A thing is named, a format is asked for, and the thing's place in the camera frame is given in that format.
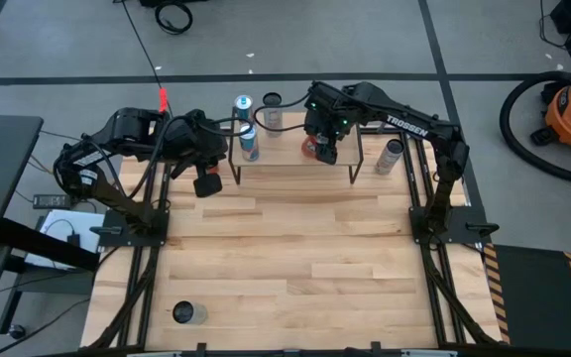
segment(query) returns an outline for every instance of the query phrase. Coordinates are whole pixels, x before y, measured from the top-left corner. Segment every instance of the orange vacuum cleaner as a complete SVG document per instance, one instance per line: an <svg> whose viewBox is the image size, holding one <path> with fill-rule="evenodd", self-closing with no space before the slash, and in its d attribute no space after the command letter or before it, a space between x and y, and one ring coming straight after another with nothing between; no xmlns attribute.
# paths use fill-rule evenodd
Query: orange vacuum cleaner
<svg viewBox="0 0 571 357"><path fill-rule="evenodd" d="M545 84L541 92L541 98L548 105L546 126L532 133L530 139L537 146L555 142L571 146L571 73L545 72L518 85L502 106L500 128L509 147L526 162L551 175L571 180L571 171L552 165L526 149L511 129L511 111L516 100L534 85L547 81L550 83Z"/></svg>

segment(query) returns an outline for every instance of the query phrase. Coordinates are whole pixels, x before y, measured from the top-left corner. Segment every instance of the red tag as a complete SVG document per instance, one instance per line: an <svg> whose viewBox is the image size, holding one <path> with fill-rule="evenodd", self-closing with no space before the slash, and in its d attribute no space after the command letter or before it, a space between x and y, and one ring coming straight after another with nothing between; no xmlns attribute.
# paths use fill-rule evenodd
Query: red tag
<svg viewBox="0 0 571 357"><path fill-rule="evenodd" d="M159 95L160 95L160 112L164 113L167 110L167 105L169 104L167 102L167 89L164 87L160 88Z"/></svg>

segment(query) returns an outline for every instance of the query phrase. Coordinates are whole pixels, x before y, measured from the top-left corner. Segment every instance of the blue can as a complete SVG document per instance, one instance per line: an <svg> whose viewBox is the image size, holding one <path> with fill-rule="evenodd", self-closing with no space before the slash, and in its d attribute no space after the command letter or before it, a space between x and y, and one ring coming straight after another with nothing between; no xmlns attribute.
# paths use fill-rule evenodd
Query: blue can
<svg viewBox="0 0 571 357"><path fill-rule="evenodd" d="M253 119L253 98L249 95L240 95L235 99L235 110L237 117L254 122Z"/></svg>
<svg viewBox="0 0 571 357"><path fill-rule="evenodd" d="M248 130L250 125L243 124L239 129L241 132ZM259 140L257 140L257 130L253 127L248 133L239 137L242 147L242 157L247 161L255 161L259 158Z"/></svg>

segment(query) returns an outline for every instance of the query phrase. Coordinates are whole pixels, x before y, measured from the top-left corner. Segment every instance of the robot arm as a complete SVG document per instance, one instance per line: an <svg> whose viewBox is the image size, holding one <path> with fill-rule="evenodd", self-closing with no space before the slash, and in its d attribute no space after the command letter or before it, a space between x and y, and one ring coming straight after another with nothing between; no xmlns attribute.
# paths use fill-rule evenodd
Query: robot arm
<svg viewBox="0 0 571 357"><path fill-rule="evenodd" d="M453 184L464 174L469 153L459 126L437 121L437 115L429 116L397 103L369 82L347 85L339 90L315 81L308 92L304 129L306 134L316 136L316 159L321 162L336 163L336 141L349 134L355 124L385 122L431 142L439 183L426 205L424 223L432 234L445 232Z"/></svg>
<svg viewBox="0 0 571 357"><path fill-rule="evenodd" d="M201 110L170 118L167 113L123 108L99 132L82 135L82 140L73 146L63 146L55 161L55 178L67 194L77 199L97 199L123 214L130 224L150 228L154 219L152 206L134 201L135 192L127 196L121 186L118 189L109 183L98 164L114 155L150 161L153 170L155 163L171 163L175 164L173 179L195 166L195 193L205 197L222 189L219 175L207 173L226 157L228 150L224 137L217 132L219 124L206 119Z"/></svg>

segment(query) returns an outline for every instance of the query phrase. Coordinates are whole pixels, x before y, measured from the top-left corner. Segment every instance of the gray floor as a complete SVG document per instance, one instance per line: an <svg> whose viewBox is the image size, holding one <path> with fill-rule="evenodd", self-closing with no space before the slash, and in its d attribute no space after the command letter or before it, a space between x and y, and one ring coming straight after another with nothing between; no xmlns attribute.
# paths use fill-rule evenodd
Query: gray floor
<svg viewBox="0 0 571 357"><path fill-rule="evenodd" d="M571 60L538 38L537 0L427 0L448 73L523 73L563 67ZM556 0L545 1L546 12ZM185 36L160 31L151 10L128 2L159 74L432 73L422 14L414 0L210 0L190 4L195 23ZM548 36L559 39L551 23ZM110 0L8 0L0 15L0 77L151 75L120 5ZM393 99L446 117L440 85L431 81L375 81ZM342 84L349 81L333 81ZM502 229L499 244L571 252L571 183L524 164L506 147L498 115L511 81L452 82L459 117L471 147L480 193L490 220ZM277 91L298 99L308 81L170 83L175 113L193 108L212 118L229 114L240 93L261 97ZM124 106L156 108L154 84L0 86L0 114L39 115L45 129L72 136L93 133ZM539 125L531 93L514 110L524 137ZM35 155L46 163L63 140L42 136ZM541 155L571 168L571 150ZM58 192L54 180L26 169L18 190ZM15 196L6 215L28 225L43 212ZM13 277L6 275L2 285ZM26 296L15 322L32 329L82 297ZM5 294L0 295L0 309ZM49 330L8 355L71 351L85 319L80 306ZM0 346L11 342L0 336Z"/></svg>

